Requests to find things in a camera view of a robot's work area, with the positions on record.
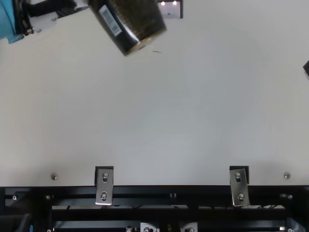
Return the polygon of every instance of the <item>label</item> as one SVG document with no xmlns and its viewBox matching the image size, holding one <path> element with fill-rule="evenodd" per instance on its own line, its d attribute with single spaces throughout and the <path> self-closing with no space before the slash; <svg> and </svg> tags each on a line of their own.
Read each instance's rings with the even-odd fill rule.
<svg viewBox="0 0 309 232">
<path fill-rule="evenodd" d="M 116 20 L 112 16 L 112 14 L 111 14 L 110 10 L 107 8 L 107 6 L 106 5 L 102 6 L 101 9 L 99 10 L 99 12 L 102 15 L 106 24 L 108 25 L 108 27 L 110 28 L 110 30 L 113 32 L 114 36 L 119 35 L 122 32 L 122 30 L 118 26 Z"/>
</svg>

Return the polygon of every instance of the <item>can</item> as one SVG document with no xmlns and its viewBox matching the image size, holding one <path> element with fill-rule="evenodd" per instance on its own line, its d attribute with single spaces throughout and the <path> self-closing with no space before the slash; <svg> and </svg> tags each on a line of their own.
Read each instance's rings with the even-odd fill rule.
<svg viewBox="0 0 309 232">
<path fill-rule="evenodd" d="M 167 30 L 155 0 L 90 0 L 89 6 L 124 55 Z"/>
</svg>

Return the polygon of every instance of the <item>black metal frame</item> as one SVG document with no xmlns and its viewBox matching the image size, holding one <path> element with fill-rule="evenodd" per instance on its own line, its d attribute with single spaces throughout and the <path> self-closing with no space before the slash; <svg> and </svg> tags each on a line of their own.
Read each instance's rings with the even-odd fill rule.
<svg viewBox="0 0 309 232">
<path fill-rule="evenodd" d="M 308 227 L 307 186 L 248 186 L 251 205 L 284 208 L 233 207 L 230 186 L 114 186 L 113 205 L 102 209 L 52 209 L 52 206 L 95 205 L 96 187 L 0 188 L 0 214 L 33 215 L 39 231 L 120 231 L 152 221 L 167 231 L 179 222 L 198 222 L 201 231 L 279 231 L 291 228 L 290 218 Z M 137 208 L 156 205 L 159 208 Z M 187 205 L 187 208 L 162 206 Z"/>
</svg>

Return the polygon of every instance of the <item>white board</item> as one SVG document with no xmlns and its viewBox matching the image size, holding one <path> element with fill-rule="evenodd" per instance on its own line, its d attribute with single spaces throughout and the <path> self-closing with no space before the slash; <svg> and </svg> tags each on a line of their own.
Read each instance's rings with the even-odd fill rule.
<svg viewBox="0 0 309 232">
<path fill-rule="evenodd" d="M 115 185 L 228 185 L 230 165 L 308 185 L 308 9 L 187 0 L 128 57 L 90 10 L 1 41 L 0 186 L 93 185 L 95 166 Z"/>
</svg>

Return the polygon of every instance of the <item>silver clip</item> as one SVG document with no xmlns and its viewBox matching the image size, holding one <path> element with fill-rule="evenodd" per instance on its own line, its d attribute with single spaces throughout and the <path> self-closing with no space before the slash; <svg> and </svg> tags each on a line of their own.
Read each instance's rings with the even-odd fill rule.
<svg viewBox="0 0 309 232">
<path fill-rule="evenodd" d="M 150 223 L 147 222 L 141 222 L 140 223 L 140 232 L 160 232 L 160 229 L 158 226 L 152 225 Z"/>
<path fill-rule="evenodd" d="M 249 205 L 248 185 L 245 169 L 230 170 L 230 183 L 234 206 Z"/>
<path fill-rule="evenodd" d="M 187 224 L 179 223 L 181 232 L 198 232 L 197 231 L 197 222 L 190 222 Z"/>
<path fill-rule="evenodd" d="M 98 168 L 96 204 L 112 205 L 113 169 Z"/>
</svg>

